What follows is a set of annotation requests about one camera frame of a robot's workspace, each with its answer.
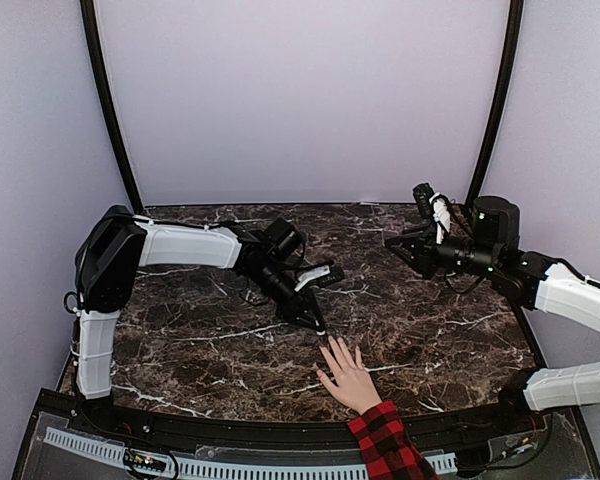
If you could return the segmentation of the red plaid sleeve forearm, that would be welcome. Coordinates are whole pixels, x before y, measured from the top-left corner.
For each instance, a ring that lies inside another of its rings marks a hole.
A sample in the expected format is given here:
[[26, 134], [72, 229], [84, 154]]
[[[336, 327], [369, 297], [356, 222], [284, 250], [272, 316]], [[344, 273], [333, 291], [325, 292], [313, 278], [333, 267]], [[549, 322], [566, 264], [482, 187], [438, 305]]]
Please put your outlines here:
[[347, 426], [358, 443], [369, 479], [439, 478], [410, 440], [393, 402], [370, 408]]

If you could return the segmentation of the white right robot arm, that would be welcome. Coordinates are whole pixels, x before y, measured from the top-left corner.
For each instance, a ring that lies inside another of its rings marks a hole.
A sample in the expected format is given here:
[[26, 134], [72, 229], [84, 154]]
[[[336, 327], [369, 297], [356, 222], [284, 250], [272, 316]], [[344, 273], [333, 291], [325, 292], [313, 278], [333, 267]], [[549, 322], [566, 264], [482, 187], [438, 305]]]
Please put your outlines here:
[[[519, 247], [519, 208], [498, 196], [480, 196], [471, 226], [454, 236], [457, 217], [448, 198], [429, 184], [413, 196], [424, 223], [386, 240], [386, 247], [425, 279], [438, 271], [473, 275], [513, 306], [555, 314], [600, 333], [600, 282], [567, 260]], [[600, 404], [600, 362], [567, 368], [524, 369], [500, 390], [490, 424], [514, 432], [529, 412]]]

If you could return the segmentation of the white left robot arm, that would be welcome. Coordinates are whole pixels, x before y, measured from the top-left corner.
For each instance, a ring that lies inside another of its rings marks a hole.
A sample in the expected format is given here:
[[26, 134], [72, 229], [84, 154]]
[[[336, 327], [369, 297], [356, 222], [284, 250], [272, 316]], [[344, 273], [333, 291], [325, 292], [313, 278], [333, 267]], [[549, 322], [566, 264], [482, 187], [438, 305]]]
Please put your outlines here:
[[304, 236], [277, 218], [263, 230], [241, 223], [187, 225], [132, 214], [111, 207], [94, 226], [75, 256], [76, 300], [73, 355], [74, 387], [87, 399], [83, 421], [100, 436], [121, 427], [120, 412], [104, 399], [110, 395], [115, 328], [130, 300], [137, 271], [154, 265], [185, 265], [231, 270], [254, 283], [276, 305], [283, 321], [326, 330], [312, 287], [329, 276], [329, 264], [304, 268], [290, 257], [304, 247]]

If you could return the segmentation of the person's bare hand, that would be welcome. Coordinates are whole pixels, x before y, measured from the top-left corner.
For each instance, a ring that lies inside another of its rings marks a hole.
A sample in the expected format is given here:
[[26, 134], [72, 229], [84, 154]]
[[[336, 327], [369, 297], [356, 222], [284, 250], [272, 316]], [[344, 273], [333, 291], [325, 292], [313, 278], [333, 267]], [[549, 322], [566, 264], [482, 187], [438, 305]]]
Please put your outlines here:
[[344, 339], [328, 337], [329, 347], [321, 346], [329, 373], [318, 369], [316, 375], [330, 395], [345, 407], [364, 414], [382, 403], [370, 374], [365, 369], [358, 347], [352, 355]]

